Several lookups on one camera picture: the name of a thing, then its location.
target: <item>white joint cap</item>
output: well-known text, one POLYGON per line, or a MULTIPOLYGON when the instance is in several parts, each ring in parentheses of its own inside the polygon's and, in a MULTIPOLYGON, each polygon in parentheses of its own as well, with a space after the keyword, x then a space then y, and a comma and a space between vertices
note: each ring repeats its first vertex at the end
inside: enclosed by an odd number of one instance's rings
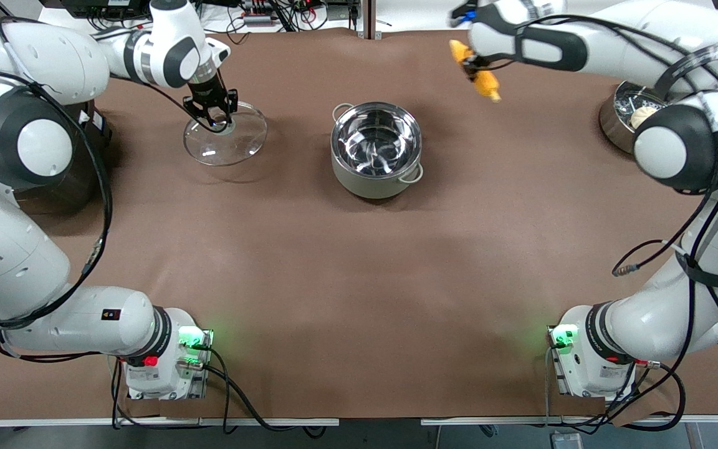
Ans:
POLYGON ((32 120, 18 134, 18 157, 29 171, 40 176, 65 170, 73 150, 68 131, 53 120, 32 120))
POLYGON ((667 179, 680 173, 686 165, 686 145, 675 131, 653 126, 633 142, 633 156, 649 176, 667 179))

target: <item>sticker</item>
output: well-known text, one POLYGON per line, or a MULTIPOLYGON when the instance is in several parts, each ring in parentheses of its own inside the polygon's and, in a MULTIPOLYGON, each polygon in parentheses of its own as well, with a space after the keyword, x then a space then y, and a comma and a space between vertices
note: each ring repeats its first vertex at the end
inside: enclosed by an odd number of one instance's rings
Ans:
POLYGON ((93 111, 93 124, 96 125, 97 128, 99 128, 99 131, 104 131, 105 130, 105 117, 102 117, 102 114, 99 114, 96 111, 93 111))
POLYGON ((156 367, 142 367, 142 369, 130 367, 127 377, 129 380, 157 380, 160 378, 160 370, 156 367))
POLYGON ((622 377, 625 375, 627 367, 600 367, 600 377, 610 379, 613 377, 622 377))
POLYGON ((104 309, 102 310, 102 321, 119 321, 120 309, 104 309))

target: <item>metal pot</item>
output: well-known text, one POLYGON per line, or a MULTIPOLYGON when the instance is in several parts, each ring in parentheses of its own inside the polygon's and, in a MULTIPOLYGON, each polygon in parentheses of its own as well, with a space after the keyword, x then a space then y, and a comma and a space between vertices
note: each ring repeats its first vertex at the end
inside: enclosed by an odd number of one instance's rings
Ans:
POLYGON ((348 191, 388 198, 422 179, 421 131, 406 110, 384 102, 342 103, 331 115, 331 167, 348 191), (337 118, 342 108, 348 110, 337 118))

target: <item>gray floor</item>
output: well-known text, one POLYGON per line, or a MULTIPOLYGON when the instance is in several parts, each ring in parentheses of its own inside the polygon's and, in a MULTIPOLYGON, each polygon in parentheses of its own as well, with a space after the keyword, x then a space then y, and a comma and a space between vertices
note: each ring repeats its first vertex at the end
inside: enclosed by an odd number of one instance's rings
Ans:
MULTIPOLYGON (((718 449, 718 424, 700 424, 702 446, 718 449)), ((487 438, 477 426, 444 426, 439 449, 533 448, 549 449, 555 429, 500 426, 496 437, 487 438)), ((125 427, 32 427, 14 431, 0 428, 0 449, 107 449, 147 448, 195 449, 239 447, 240 449, 434 449, 436 427, 422 427, 419 420, 343 420, 328 429, 321 440, 309 440, 303 432, 272 433, 257 427, 241 427, 233 435, 220 429, 150 431, 125 427)), ((592 437, 583 436, 586 449, 690 449, 683 424, 666 432, 636 432, 605 427, 592 437)))

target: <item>metal edge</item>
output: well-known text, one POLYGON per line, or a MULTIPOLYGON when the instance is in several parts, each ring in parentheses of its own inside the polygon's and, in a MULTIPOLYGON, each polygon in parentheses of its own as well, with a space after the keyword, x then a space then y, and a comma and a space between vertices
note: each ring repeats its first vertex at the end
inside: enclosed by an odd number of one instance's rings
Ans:
MULTIPOLYGON (((139 424, 148 426, 220 426, 222 418, 134 418, 139 424)), ((340 425, 338 418, 266 418, 272 426, 293 427, 336 427, 340 425)), ((0 420, 0 427, 45 427, 45 426, 109 426, 111 418, 66 418, 65 420, 0 420)), ((122 421, 122 426, 131 423, 122 421)), ((229 418, 230 426, 259 426, 253 418, 229 418)))
MULTIPOLYGON (((548 423, 561 422, 574 424, 587 421, 591 416, 550 416, 548 423)), ((670 418, 644 418, 635 423, 666 423, 670 418)), ((421 426, 481 426, 484 424, 544 424, 544 416, 491 416, 491 417, 464 417, 464 418, 422 418, 421 426)), ((718 415, 684 415, 681 423, 718 423, 718 415)))

